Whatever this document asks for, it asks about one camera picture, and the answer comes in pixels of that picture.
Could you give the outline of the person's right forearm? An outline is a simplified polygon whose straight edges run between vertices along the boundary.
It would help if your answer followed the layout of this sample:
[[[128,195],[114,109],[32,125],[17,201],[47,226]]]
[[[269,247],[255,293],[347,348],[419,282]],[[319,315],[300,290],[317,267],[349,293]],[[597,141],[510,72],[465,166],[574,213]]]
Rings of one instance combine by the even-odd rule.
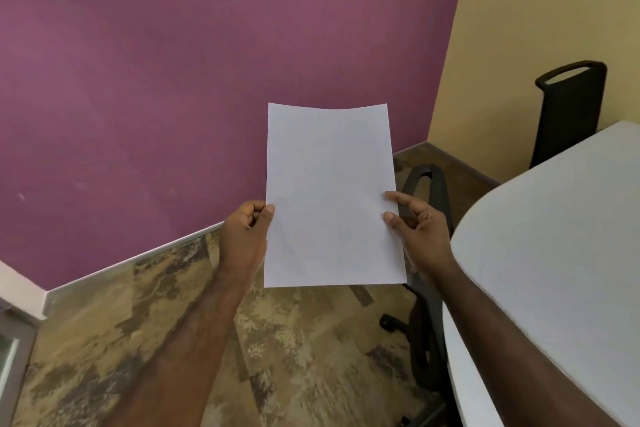
[[[505,427],[622,427],[456,261],[418,269],[441,295]]]

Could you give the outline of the person's right hand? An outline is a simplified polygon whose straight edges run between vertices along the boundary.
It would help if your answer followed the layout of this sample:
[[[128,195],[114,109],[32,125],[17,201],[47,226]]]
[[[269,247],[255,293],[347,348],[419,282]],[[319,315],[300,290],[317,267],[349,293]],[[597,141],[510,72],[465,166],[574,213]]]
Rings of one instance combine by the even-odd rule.
[[[406,207],[417,219],[411,236],[401,238],[412,267],[432,280],[443,277],[457,266],[445,215],[418,197],[398,191],[385,191],[384,197]]]

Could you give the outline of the black office chair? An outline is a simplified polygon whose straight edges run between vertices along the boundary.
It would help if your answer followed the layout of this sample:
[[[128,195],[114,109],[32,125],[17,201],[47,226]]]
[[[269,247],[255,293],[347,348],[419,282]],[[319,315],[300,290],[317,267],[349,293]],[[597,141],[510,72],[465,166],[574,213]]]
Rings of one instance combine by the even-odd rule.
[[[534,81],[543,101],[531,169],[596,133],[606,77],[604,62],[583,60],[555,68]]]
[[[449,193],[444,172],[435,164],[421,164],[411,169],[403,190],[413,196],[422,178],[430,183],[428,203],[445,216],[449,238],[454,232]],[[463,427],[449,375],[443,326],[443,302],[415,272],[408,272],[404,284],[415,302],[407,323],[383,314],[379,325],[387,332],[400,332],[410,346],[410,364],[417,385],[436,393],[441,403],[424,407],[413,417],[403,416],[398,427]]]

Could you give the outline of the person's left hand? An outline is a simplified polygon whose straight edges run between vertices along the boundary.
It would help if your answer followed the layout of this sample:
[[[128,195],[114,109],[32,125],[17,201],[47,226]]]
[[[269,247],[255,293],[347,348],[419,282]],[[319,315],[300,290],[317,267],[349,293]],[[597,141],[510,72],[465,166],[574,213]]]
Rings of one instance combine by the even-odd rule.
[[[268,241],[253,240],[253,205],[267,204],[250,200],[241,204],[220,230],[220,271],[230,273],[238,282],[251,283],[266,256]]]

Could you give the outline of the white paper sheet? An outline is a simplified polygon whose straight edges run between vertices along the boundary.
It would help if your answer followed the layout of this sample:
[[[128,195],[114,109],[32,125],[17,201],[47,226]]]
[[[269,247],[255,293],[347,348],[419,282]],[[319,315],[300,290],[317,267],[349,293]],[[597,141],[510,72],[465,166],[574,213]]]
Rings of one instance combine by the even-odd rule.
[[[269,103],[264,287],[405,284],[388,106],[321,109]]]

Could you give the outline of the person's left forearm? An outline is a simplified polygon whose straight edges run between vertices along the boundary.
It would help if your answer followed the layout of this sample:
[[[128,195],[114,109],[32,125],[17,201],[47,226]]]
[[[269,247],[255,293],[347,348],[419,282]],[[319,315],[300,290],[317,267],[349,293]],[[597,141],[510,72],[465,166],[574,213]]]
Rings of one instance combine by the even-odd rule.
[[[262,261],[220,264],[100,427],[200,427],[236,311]]]

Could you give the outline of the white door frame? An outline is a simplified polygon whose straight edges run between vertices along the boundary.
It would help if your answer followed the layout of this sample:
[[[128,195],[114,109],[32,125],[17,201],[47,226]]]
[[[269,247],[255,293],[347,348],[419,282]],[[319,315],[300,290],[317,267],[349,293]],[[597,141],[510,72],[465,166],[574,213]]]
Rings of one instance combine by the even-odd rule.
[[[47,291],[0,261],[0,427],[10,427]]]

